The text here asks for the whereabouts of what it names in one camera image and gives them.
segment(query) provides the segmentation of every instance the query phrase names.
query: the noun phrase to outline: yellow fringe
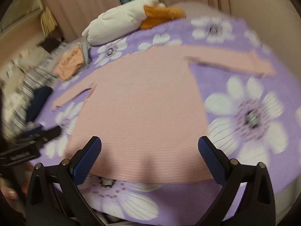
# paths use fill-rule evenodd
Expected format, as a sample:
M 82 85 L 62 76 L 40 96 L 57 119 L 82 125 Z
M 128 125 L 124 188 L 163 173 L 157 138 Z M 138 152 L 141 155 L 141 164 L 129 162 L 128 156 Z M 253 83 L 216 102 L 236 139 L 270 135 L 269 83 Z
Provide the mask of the yellow fringe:
M 41 15 L 41 26 L 45 37 L 48 37 L 58 26 L 58 23 L 55 21 L 48 7 Z

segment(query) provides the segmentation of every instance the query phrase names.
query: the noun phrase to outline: beige wall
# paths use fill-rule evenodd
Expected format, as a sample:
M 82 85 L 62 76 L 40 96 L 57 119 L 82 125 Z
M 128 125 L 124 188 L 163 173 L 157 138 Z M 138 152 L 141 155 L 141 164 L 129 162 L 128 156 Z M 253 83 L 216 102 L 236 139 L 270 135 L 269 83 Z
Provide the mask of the beige wall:
M 44 40 L 40 22 L 41 11 L 36 11 L 9 26 L 0 34 L 0 77 L 6 71 L 7 62 L 23 49 L 34 48 Z

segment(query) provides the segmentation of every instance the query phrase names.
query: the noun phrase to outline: purple floral bedsheet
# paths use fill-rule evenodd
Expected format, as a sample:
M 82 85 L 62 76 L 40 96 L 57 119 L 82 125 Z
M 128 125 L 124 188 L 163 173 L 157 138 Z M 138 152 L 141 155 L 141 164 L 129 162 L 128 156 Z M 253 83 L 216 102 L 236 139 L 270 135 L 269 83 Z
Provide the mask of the purple floral bedsheet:
M 205 102 L 209 138 L 229 158 L 242 164 L 263 161 L 275 193 L 292 182 L 301 170 L 301 90 L 295 77 L 243 20 L 201 17 L 180 19 L 153 29 L 136 31 L 101 47 L 91 48 L 91 66 L 69 81 L 58 83 L 38 117 L 46 128 L 59 124 L 62 135 L 48 143 L 33 164 L 61 161 L 64 148 L 88 91 L 56 112 L 52 102 L 94 70 L 128 53 L 153 45 L 210 45 L 238 51 L 256 50 L 277 71 L 274 78 L 255 78 L 208 66 L 191 65 Z M 220 191 L 214 181 L 195 184 L 139 184 L 89 176 L 79 187 L 94 209 L 130 221 L 161 225 L 194 225 Z M 234 214 L 244 185 L 227 217 Z

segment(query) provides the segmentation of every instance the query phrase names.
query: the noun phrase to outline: long-sleeve shirt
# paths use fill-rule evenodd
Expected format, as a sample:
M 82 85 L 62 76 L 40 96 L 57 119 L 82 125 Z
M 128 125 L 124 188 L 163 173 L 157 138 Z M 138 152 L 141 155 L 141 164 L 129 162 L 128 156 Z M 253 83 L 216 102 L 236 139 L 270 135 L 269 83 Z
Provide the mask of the long-sleeve shirt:
M 191 62 L 252 75 L 274 75 L 256 52 L 174 45 L 128 54 L 62 94 L 62 106 L 91 89 L 65 150 L 70 158 L 92 136 L 102 151 L 91 173 L 111 179 L 192 183 L 212 179 L 198 151 L 208 123 Z

